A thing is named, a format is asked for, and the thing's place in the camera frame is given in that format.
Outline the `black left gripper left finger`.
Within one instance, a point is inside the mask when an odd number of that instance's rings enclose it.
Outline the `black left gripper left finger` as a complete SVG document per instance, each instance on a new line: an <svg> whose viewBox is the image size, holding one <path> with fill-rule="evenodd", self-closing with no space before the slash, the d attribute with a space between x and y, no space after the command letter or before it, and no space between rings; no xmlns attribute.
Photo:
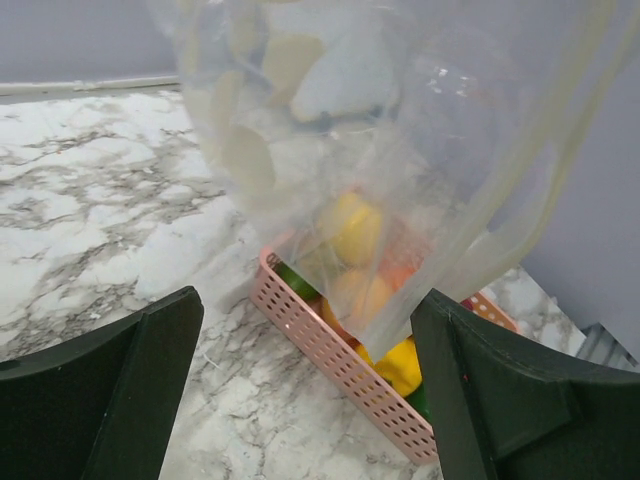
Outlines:
<svg viewBox="0 0 640 480"><path fill-rule="evenodd" d="M188 286L2 362L2 478L158 478L203 317Z"/></svg>

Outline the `clear polka dot zip bag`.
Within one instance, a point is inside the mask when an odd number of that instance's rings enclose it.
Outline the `clear polka dot zip bag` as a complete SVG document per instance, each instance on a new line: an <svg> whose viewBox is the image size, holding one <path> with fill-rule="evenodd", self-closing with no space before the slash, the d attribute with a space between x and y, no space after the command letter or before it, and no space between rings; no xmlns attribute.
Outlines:
<svg viewBox="0 0 640 480"><path fill-rule="evenodd" d="M152 1L204 158L265 243L329 299L387 246L424 262L363 329L372 359L438 290L462 300L540 238L617 76L635 1ZM356 192L373 260L317 227Z"/></svg>

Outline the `yellow bell pepper toy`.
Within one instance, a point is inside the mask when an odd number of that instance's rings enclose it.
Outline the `yellow bell pepper toy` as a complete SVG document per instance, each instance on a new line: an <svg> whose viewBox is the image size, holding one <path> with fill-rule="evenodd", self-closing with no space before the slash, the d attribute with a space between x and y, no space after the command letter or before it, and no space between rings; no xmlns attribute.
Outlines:
<svg viewBox="0 0 640 480"><path fill-rule="evenodd" d="M403 398L411 395L422 383L422 374L414 339L409 337L373 363L365 347L355 347L356 353Z"/></svg>

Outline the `yellow lemon toy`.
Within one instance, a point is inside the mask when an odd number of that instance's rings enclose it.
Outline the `yellow lemon toy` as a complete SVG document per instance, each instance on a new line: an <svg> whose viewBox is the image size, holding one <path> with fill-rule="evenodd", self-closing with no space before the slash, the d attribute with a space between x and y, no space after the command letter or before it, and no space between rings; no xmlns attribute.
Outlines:
<svg viewBox="0 0 640 480"><path fill-rule="evenodd" d="M356 192L347 192L326 207L319 232L344 262L366 266L373 260L384 223L383 212Z"/></svg>

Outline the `orange pumpkin toy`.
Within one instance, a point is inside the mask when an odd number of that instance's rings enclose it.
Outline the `orange pumpkin toy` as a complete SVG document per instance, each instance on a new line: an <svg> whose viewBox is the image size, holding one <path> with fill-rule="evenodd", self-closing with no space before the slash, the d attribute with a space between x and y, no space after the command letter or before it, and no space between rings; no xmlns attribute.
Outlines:
<svg viewBox="0 0 640 480"><path fill-rule="evenodd" d="M423 262L424 255L420 252L387 246L382 253L378 274L396 292L420 269Z"/></svg>

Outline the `pink plastic basket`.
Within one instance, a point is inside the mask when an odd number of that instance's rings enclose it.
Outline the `pink plastic basket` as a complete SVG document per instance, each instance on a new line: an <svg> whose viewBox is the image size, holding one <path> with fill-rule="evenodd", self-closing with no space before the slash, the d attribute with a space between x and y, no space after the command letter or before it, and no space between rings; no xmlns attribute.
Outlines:
<svg viewBox="0 0 640 480"><path fill-rule="evenodd" d="M431 425L402 399L317 314L274 273L280 263L272 248L259 255L250 299L266 318L413 463L438 460Z"/></svg>

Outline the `green yellow cucumber toy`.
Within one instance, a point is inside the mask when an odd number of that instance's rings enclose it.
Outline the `green yellow cucumber toy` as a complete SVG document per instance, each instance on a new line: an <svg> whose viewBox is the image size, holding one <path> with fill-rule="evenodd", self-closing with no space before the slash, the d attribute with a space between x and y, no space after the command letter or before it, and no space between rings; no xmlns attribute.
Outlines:
<svg viewBox="0 0 640 480"><path fill-rule="evenodd" d="M304 301L313 301L320 296L320 293L299 276L294 270L289 268L285 263L279 263L274 272L285 282L285 284L294 291Z"/></svg>

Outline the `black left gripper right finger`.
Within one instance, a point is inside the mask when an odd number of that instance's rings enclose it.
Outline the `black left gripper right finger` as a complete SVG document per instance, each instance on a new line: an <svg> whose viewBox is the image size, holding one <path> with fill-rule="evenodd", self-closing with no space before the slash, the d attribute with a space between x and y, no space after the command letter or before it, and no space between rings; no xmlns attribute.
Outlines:
<svg viewBox="0 0 640 480"><path fill-rule="evenodd" d="M547 348L437 290L411 324L445 478L638 478L637 373Z"/></svg>

